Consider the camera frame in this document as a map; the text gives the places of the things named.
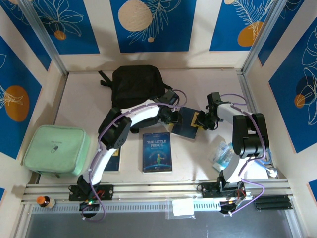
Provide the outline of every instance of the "floral wall print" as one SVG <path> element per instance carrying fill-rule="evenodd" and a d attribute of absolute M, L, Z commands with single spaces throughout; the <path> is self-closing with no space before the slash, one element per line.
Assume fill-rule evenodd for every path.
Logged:
<path fill-rule="evenodd" d="M 210 51 L 247 51 L 274 0 L 223 0 Z"/>
<path fill-rule="evenodd" d="M 17 157 L 41 88 L 0 37 L 0 152 Z"/>
<path fill-rule="evenodd" d="M 288 0 L 286 2 L 283 11 L 280 13 L 279 18 L 258 54 L 261 65 L 265 64 L 303 2 L 304 0 Z"/>
<path fill-rule="evenodd" d="M 188 51 L 196 0 L 110 0 L 122 53 Z"/>
<path fill-rule="evenodd" d="M 38 57 L 43 67 L 48 70 L 52 60 L 17 5 L 17 1 L 0 0 L 0 5 L 28 43 L 34 54 Z"/>
<path fill-rule="evenodd" d="M 5 190 L 4 188 L 0 187 L 0 205 L 1 205 L 1 201 L 3 200 L 5 195 Z"/>
<path fill-rule="evenodd" d="M 317 18 L 269 81 L 296 152 L 317 142 Z"/>
<path fill-rule="evenodd" d="M 31 3 L 60 54 L 100 53 L 83 0 L 32 0 Z M 0 0 L 0 4 L 28 44 L 39 43 L 16 1 Z M 31 47 L 34 52 L 40 45 L 37 43 Z"/>
<path fill-rule="evenodd" d="M 309 187 L 312 190 L 313 196 L 315 198 L 315 201 L 317 202 L 317 179 L 314 181 L 310 181 L 309 183 Z"/>

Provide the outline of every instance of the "red wire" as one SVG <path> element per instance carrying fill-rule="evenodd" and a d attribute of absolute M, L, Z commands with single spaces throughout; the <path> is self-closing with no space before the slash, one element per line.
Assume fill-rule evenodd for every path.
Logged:
<path fill-rule="evenodd" d="M 241 191 L 242 194 L 246 197 L 246 193 L 242 189 L 239 189 L 238 191 Z"/>

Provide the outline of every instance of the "green case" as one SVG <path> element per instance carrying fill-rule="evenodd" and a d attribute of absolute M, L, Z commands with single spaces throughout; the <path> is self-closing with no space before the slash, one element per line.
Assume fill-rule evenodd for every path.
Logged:
<path fill-rule="evenodd" d="M 31 140 L 23 165 L 44 175 L 77 176 L 89 146 L 90 137 L 81 128 L 42 125 Z"/>

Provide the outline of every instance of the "black bar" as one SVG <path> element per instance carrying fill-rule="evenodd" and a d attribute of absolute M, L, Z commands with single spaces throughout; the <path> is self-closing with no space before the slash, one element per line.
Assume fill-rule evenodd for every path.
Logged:
<path fill-rule="evenodd" d="M 292 204 L 290 202 L 274 202 L 274 203 L 260 203 L 256 204 L 257 209 L 262 208 L 277 208 L 277 207 L 285 207 L 291 208 Z"/>
<path fill-rule="evenodd" d="M 257 204 L 259 203 L 269 203 L 269 202 L 289 202 L 289 198 L 288 197 L 260 197 L 257 199 Z"/>
<path fill-rule="evenodd" d="M 269 208 L 257 208 L 258 211 L 265 211 L 265 210 L 292 210 L 293 208 L 288 207 L 269 207 Z"/>

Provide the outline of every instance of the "book cover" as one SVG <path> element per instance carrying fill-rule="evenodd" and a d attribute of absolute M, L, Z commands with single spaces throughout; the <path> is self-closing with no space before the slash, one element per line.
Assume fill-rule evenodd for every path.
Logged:
<path fill-rule="evenodd" d="M 172 133 L 195 139 L 199 127 L 195 125 L 195 121 L 197 115 L 199 114 L 199 111 L 191 108 L 182 107 L 179 110 L 179 113 L 181 113 L 181 115 L 183 116 L 183 122 L 182 124 L 176 124 L 172 129 Z"/>
<path fill-rule="evenodd" d="M 171 172 L 170 134 L 143 134 L 143 172 Z"/>
<path fill-rule="evenodd" d="M 107 166 L 104 169 L 105 172 L 117 172 L 117 171 L 119 171 L 120 152 L 121 152 L 121 148 L 117 149 L 113 153 L 113 155 L 109 159 L 109 162 L 108 162 Z"/>

